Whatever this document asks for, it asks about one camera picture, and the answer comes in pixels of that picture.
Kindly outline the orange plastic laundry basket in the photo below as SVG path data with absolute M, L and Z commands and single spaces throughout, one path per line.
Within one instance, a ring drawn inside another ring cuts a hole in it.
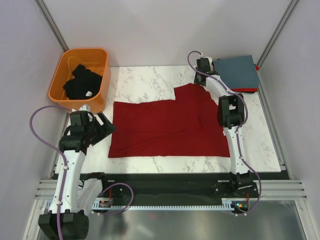
M 71 100 L 66 96 L 63 86 L 73 77 L 72 71 L 79 64 L 102 76 L 102 81 L 96 96 L 90 99 Z M 48 96 L 53 102 L 69 109 L 77 110 L 83 105 L 88 105 L 90 106 L 90 111 L 96 114 L 105 110 L 110 81 L 109 53 L 105 49 L 73 48 L 61 56 L 48 91 Z

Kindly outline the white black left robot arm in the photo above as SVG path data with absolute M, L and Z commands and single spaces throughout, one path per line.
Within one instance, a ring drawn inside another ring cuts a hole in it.
M 79 187 L 81 169 L 87 150 L 107 136 L 116 127 L 103 112 L 93 115 L 88 110 L 73 111 L 70 125 L 59 141 L 63 154 L 60 174 L 48 212 L 39 217 L 38 225 L 50 240 L 84 240 L 89 231 L 89 214 L 97 196 L 110 191 L 108 182 L 96 172 Z

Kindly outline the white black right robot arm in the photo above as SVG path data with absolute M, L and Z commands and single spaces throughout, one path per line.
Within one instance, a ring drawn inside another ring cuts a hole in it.
M 215 73 L 210 60 L 201 56 L 196 60 L 194 83 L 205 86 L 211 96 L 218 98 L 217 121 L 227 138 L 230 154 L 229 191 L 235 197 L 255 188 L 253 173 L 245 163 L 243 124 L 248 120 L 248 108 L 241 94 L 232 91 Z

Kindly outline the dark red t shirt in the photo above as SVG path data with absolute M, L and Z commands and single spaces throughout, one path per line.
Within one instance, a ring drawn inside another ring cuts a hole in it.
M 114 102 L 109 158 L 230 157 L 210 93 L 189 83 L 174 94 L 174 100 Z

